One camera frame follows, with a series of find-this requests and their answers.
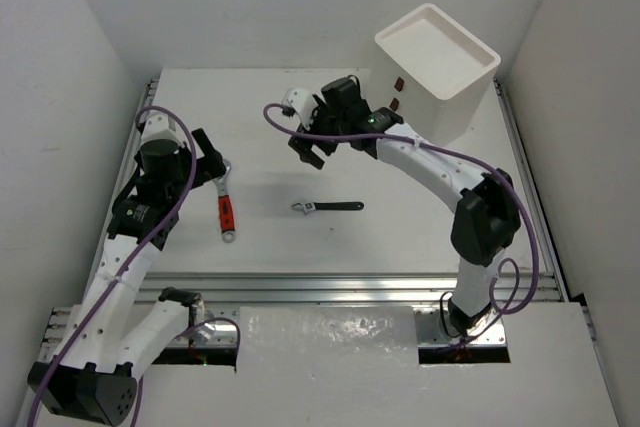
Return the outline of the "white drawer cabinet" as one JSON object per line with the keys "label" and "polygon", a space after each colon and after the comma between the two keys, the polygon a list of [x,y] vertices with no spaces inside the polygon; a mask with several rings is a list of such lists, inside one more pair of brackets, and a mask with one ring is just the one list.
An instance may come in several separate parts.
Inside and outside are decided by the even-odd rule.
{"label": "white drawer cabinet", "polygon": [[447,146],[467,131],[501,58],[434,4],[379,31],[366,99],[396,111],[414,131]]}

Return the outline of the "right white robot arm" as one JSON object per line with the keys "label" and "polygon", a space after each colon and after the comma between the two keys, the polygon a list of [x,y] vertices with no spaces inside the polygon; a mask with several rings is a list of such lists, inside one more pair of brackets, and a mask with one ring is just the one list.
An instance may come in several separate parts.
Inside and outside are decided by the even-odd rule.
{"label": "right white robot arm", "polygon": [[426,148],[394,109],[373,110],[352,77],[325,85],[319,94],[289,89],[284,113],[299,125],[288,142],[302,162],[320,169],[350,135],[351,147],[391,165],[426,187],[453,214],[450,240],[460,256],[457,283],[448,302],[449,319],[465,335],[490,310],[489,284],[521,226],[515,201],[499,177],[463,160]]}

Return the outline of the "red adjustable wrench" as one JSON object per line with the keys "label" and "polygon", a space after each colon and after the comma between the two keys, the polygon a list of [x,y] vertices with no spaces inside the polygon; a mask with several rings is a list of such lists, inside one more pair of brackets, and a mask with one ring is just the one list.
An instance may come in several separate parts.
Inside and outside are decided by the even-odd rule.
{"label": "red adjustable wrench", "polygon": [[232,165],[227,159],[222,160],[224,173],[213,179],[218,195],[218,212],[221,238],[225,243],[232,243],[236,238],[235,217],[231,197],[228,193],[228,177]]}

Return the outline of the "black adjustable wrench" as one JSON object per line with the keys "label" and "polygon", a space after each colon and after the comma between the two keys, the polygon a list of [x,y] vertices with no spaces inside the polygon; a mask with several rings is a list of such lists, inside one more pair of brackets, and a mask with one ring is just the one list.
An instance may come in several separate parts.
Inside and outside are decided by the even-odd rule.
{"label": "black adjustable wrench", "polygon": [[364,209],[364,203],[361,201],[314,202],[302,198],[294,201],[291,209],[302,212],[304,215],[319,211],[361,211]]}

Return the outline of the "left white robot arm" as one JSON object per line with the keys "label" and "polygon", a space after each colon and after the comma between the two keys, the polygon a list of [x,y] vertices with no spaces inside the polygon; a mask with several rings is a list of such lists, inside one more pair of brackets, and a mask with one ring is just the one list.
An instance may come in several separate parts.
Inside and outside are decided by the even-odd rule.
{"label": "left white robot arm", "polygon": [[164,288],[151,311],[125,329],[140,286],[158,260],[187,194],[227,172],[222,154],[202,129],[182,143],[175,130],[141,131],[134,174],[114,200],[100,265],[48,361],[35,362],[28,385],[50,414],[119,426],[134,407],[147,368],[177,337],[203,321],[200,294]]}

